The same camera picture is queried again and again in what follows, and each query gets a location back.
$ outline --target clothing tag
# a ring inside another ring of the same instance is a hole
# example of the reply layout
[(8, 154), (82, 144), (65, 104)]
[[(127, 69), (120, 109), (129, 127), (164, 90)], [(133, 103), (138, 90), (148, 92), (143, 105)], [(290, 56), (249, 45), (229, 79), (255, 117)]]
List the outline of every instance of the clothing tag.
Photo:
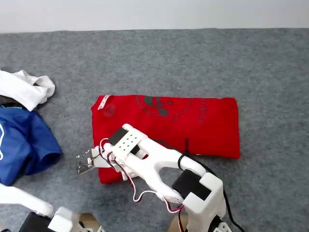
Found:
[(103, 109), (105, 106), (105, 103), (107, 101), (107, 99), (110, 97), (110, 95), (105, 95), (104, 98), (101, 101), (101, 104), (98, 106), (98, 110)]

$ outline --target white wire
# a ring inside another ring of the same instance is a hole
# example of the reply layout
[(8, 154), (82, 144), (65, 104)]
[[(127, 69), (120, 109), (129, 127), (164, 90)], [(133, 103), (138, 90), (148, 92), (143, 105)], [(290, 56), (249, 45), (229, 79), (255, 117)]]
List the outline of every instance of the white wire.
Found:
[[(101, 151), (101, 152), (103, 151), (103, 149), (102, 149), (102, 142), (103, 142), (104, 140), (106, 140), (106, 138), (105, 138), (105, 139), (102, 139), (102, 140), (100, 141), (100, 151)], [(133, 201), (134, 201), (134, 202), (140, 202), (140, 201), (141, 201), (141, 198), (143, 197), (143, 195), (144, 195), (145, 193), (153, 193), (153, 194), (156, 194), (155, 191), (146, 190), (146, 191), (142, 192), (142, 193), (140, 194), (140, 196), (139, 196), (137, 199), (135, 199), (135, 196), (136, 196), (136, 186), (135, 186), (135, 184), (134, 184), (134, 181), (132, 180), (132, 178), (130, 177), (130, 175), (125, 171), (125, 169), (124, 169), (117, 161), (115, 161), (115, 163), (121, 168), (122, 172), (125, 173), (125, 175), (127, 176), (128, 180), (130, 181), (130, 183), (131, 183), (131, 185), (132, 185), (132, 187), (133, 187), (133, 190), (134, 190), (134, 193), (133, 193)], [(164, 200), (164, 202), (165, 202), (165, 204), (166, 204), (167, 210), (168, 210), (171, 214), (176, 214), (176, 213), (178, 213), (178, 212), (182, 209), (182, 208), (179, 208), (178, 210), (173, 210), (173, 211), (171, 211), (170, 208), (169, 208), (169, 203), (168, 203), (168, 201), (167, 201), (165, 198), (163, 198), (163, 200)]]
[(103, 147), (102, 147), (102, 142), (103, 142), (103, 141), (105, 141), (105, 140), (108, 140), (108, 138), (101, 139), (101, 141), (100, 141), (100, 145), (99, 145), (100, 154), (102, 154), (102, 155), (103, 155)]

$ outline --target white wall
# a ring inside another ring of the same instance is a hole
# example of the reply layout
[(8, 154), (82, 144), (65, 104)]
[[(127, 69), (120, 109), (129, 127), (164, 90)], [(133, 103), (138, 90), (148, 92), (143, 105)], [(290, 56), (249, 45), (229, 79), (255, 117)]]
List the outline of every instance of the white wall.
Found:
[(0, 32), (309, 27), (309, 0), (0, 0)]

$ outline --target red wire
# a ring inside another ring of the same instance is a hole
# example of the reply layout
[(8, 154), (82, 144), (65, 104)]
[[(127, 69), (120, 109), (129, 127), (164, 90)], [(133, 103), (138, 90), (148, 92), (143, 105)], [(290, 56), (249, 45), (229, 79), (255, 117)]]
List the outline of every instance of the red wire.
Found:
[(181, 212), (181, 211), (182, 211), (182, 209), (179, 210), (179, 212), (178, 212), (178, 226), (179, 226), (180, 232), (184, 232), (184, 230), (183, 230), (183, 224), (182, 224), (182, 219), (181, 219), (181, 217), (180, 217), (180, 212)]

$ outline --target metal bracket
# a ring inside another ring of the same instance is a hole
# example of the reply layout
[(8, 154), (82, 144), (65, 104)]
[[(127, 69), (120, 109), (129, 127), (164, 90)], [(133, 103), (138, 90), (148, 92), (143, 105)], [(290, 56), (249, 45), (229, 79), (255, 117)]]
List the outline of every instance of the metal bracket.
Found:
[(94, 169), (93, 156), (91, 149), (86, 151), (83, 155), (76, 157), (76, 172), (78, 175), (84, 174), (91, 169)]

